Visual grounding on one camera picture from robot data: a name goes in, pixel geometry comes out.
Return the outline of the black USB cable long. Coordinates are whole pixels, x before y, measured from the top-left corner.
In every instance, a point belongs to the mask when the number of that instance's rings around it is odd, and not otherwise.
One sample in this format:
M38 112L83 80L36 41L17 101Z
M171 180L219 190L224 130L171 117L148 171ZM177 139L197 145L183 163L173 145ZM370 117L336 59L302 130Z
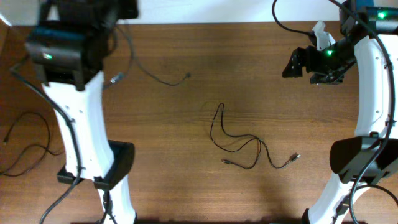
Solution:
M103 90L110 88L111 86L117 84L119 81L121 81L123 78L125 78L129 72L132 70L132 66L133 63L136 63L138 68L144 72L146 75L148 75L149 77L151 77L152 79L154 79L155 81L167 85L167 86L178 86L181 83L183 83L186 79L191 77L191 73L186 73L186 75L177 83L169 83L166 82L164 80L161 80L159 77L155 76L154 74L152 74L151 72L149 72L148 70L146 70L143 65L141 64L141 62L139 61L139 58L135 55L135 49L134 49L134 44L132 41L132 37L131 37L131 33L129 31L129 28L125 28L125 31L122 30L122 28L119 28L118 26L116 26L116 29L124 36L124 38L126 39L128 45L129 45L129 50L130 50L130 58L129 58L129 63L128 63L128 67L127 70L125 72L119 72L117 75L115 75L113 78L111 78L109 80L109 82L105 83L103 85Z

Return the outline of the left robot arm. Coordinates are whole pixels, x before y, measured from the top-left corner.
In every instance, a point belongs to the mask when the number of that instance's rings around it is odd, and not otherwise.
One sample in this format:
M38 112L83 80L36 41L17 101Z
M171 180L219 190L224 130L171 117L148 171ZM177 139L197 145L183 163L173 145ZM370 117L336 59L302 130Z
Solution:
M108 40L121 19L135 19L136 1L45 1L25 47L41 83L35 92L55 111L66 163L59 182L73 189L91 180L101 197L101 223L137 219L128 175L135 147L107 138L102 95Z

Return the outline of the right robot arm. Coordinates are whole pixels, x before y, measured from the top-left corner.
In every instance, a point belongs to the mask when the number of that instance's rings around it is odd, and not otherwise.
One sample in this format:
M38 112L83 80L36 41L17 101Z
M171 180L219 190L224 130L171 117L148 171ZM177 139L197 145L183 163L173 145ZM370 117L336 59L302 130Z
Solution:
M359 72L359 113L352 138L333 143L331 177L303 223L341 223L354 203L397 172L397 8L374 1L339 3L341 40L318 22L311 46L292 52L282 75L311 74L312 84L338 85L353 66Z

